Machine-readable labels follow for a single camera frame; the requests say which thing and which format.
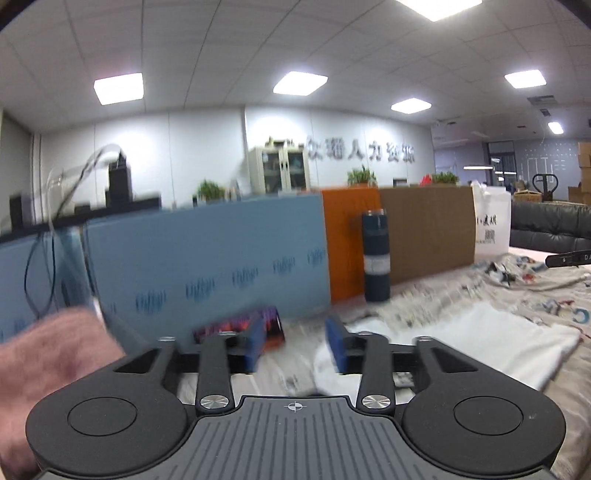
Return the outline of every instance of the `crosshair marking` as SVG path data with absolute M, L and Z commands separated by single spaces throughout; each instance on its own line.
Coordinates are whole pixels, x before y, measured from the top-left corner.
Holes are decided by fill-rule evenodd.
M 285 406 L 285 408 L 289 408 L 291 411 L 300 411 L 304 407 L 305 405 L 302 405 L 301 403 L 296 401 Z

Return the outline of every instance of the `black device handle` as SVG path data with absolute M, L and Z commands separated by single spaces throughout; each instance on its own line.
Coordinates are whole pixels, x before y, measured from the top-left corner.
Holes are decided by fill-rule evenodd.
M 547 180 L 548 177 L 554 177 L 556 179 L 556 187 L 554 187 L 552 190 L 548 190 L 548 180 Z M 542 183 L 544 185 L 544 191 L 543 192 L 535 184 L 535 180 L 537 178 L 541 178 L 542 179 Z M 531 179 L 531 184 L 540 193 L 545 193 L 545 192 L 554 193 L 556 191 L 556 189 L 558 188 L 558 177 L 556 175 L 554 175 L 553 173 L 538 173 L 538 174 L 534 175 L 534 177 Z
M 591 250 L 579 250 L 567 254 L 549 255 L 546 257 L 545 263 L 548 268 L 591 265 Z

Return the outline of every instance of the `air vent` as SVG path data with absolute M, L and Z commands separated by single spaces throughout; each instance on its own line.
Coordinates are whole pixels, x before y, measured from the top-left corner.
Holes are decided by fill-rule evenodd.
M 533 106 L 550 106 L 550 105 L 558 105 L 556 98 L 554 95 L 542 95 L 539 97 L 528 97 L 529 102 Z

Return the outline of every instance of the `ceiling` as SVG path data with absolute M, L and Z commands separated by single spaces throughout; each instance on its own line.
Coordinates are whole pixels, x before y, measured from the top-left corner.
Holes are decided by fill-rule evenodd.
M 531 69 L 548 85 L 515 90 L 504 79 Z M 329 81 L 308 97 L 273 94 L 290 70 Z M 95 79 L 136 72 L 143 100 L 99 104 Z M 0 32 L 0 106 L 38 132 L 280 104 L 434 125 L 438 147 L 542 136 L 534 95 L 556 97 L 548 109 L 567 136 L 591 137 L 591 30 L 557 0 L 484 0 L 435 23 L 395 0 L 36 0 Z M 433 107 L 390 110 L 410 97 Z

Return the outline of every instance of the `glass door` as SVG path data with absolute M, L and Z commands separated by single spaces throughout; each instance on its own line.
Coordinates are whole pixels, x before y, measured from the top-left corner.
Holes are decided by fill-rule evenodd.
M 288 152 L 287 162 L 289 164 L 289 181 L 292 190 L 305 190 L 306 169 L 304 167 L 303 152 Z
M 517 163 L 514 153 L 501 153 L 491 155 L 493 170 L 493 185 L 505 187 L 513 191 L 517 181 Z
M 262 172 L 265 179 L 265 192 L 277 193 L 281 191 L 281 170 L 279 152 L 262 153 Z

